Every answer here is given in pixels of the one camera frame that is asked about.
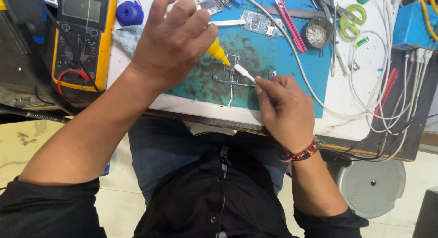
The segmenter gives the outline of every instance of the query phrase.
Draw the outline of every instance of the hand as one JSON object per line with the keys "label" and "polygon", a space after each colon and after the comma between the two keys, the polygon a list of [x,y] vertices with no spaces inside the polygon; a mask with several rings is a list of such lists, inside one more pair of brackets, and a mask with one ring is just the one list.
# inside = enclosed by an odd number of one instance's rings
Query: hand
{"label": "hand", "polygon": [[292,153],[304,150],[313,140],[312,97],[303,93],[292,76],[256,77],[255,82],[266,129]]}
{"label": "hand", "polygon": [[218,34],[215,25],[207,25],[210,14],[206,10],[196,11],[193,0],[179,0],[164,19],[167,6],[173,2],[175,0],[153,1],[128,66],[136,75],[144,77],[142,81],[147,88],[160,93],[187,77]]}

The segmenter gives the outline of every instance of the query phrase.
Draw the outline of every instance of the multimeter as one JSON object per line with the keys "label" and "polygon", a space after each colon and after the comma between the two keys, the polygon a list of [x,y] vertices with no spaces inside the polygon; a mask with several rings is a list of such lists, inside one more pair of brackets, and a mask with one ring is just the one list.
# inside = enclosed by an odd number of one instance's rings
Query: multimeter
{"label": "multimeter", "polygon": [[[83,71],[81,61],[97,88],[103,91],[107,84],[117,0],[58,0],[58,4],[58,22],[63,34],[57,29],[53,81],[58,83],[65,71]],[[90,81],[74,71],[63,74],[59,81],[69,88],[96,91]]]}

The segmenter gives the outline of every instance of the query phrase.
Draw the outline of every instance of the plug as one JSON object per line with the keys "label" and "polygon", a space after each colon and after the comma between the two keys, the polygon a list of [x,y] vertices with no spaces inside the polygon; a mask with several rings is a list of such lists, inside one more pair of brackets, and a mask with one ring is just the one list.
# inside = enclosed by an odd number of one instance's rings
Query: plug
{"label": "plug", "polygon": [[423,63],[424,62],[424,49],[418,48],[417,49],[417,63]]}
{"label": "plug", "polygon": [[432,57],[432,51],[431,50],[426,50],[424,52],[424,63],[428,64],[431,57]]}
{"label": "plug", "polygon": [[415,51],[411,51],[410,61],[415,62]]}

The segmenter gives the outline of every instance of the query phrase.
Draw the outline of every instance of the pink utility knife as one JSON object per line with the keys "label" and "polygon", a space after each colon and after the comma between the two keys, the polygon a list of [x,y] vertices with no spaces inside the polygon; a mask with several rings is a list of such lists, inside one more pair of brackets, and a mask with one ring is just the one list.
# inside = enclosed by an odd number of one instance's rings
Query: pink utility knife
{"label": "pink utility knife", "polygon": [[306,45],[304,45],[303,39],[301,38],[300,34],[298,33],[297,28],[295,27],[295,24],[292,21],[292,18],[289,16],[289,13],[286,9],[286,6],[284,5],[283,1],[281,0],[274,0],[275,5],[277,6],[278,11],[280,12],[281,18],[286,23],[287,29],[289,30],[290,35],[293,37],[293,42],[297,46],[297,49],[300,52],[304,52],[307,50]]}

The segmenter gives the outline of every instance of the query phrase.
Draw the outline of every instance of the jeans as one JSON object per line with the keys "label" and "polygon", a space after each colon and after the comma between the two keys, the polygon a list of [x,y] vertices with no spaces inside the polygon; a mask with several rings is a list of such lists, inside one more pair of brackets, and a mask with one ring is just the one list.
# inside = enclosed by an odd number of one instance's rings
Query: jeans
{"label": "jeans", "polygon": [[246,132],[194,136],[181,120],[143,114],[128,132],[132,166],[149,205],[158,183],[167,174],[195,162],[211,147],[231,140],[260,161],[272,178],[277,195],[283,187],[287,162],[280,161],[280,144],[271,137]]}

